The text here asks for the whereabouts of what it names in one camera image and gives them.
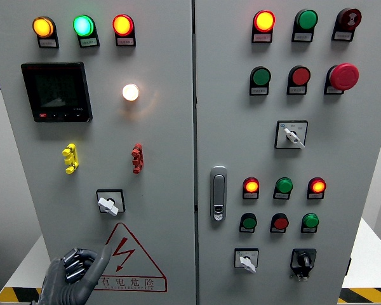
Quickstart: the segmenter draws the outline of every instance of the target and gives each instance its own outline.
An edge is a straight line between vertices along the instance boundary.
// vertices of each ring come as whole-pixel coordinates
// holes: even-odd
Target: white indicator light
[[[138,93],[138,87],[134,84],[128,84],[123,88],[123,97],[130,102],[137,99]]]

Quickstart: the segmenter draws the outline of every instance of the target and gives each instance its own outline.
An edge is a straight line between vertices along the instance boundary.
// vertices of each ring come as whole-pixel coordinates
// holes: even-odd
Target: digital power meter
[[[21,65],[35,122],[89,122],[92,119],[82,62]]]

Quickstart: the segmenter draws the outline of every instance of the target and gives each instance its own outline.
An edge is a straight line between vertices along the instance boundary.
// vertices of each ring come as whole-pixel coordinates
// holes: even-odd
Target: electrical hazard sign
[[[116,224],[106,245],[112,257],[95,290],[167,292],[164,273],[125,224]]]

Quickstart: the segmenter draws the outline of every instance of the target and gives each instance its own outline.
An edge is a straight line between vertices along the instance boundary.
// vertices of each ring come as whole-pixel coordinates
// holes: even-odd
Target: green push button
[[[265,68],[258,69],[254,72],[253,81],[256,85],[263,86],[266,85],[271,79],[271,74]]]
[[[276,188],[283,194],[289,193],[292,191],[292,181],[289,178],[281,178],[276,183]]]
[[[305,10],[299,14],[298,25],[304,30],[313,28],[318,22],[318,14],[315,11]]]
[[[254,229],[257,225],[257,221],[254,218],[247,218],[243,221],[243,227],[246,229]]]
[[[304,216],[302,222],[305,227],[313,228],[319,224],[319,218],[315,213],[309,213]]]

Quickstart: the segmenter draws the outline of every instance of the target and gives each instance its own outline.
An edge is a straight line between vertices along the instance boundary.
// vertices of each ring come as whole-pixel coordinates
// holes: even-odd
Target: gray robotic glove
[[[46,272],[39,305],[84,305],[110,261],[106,245],[97,254],[72,249],[63,259],[54,259]]]

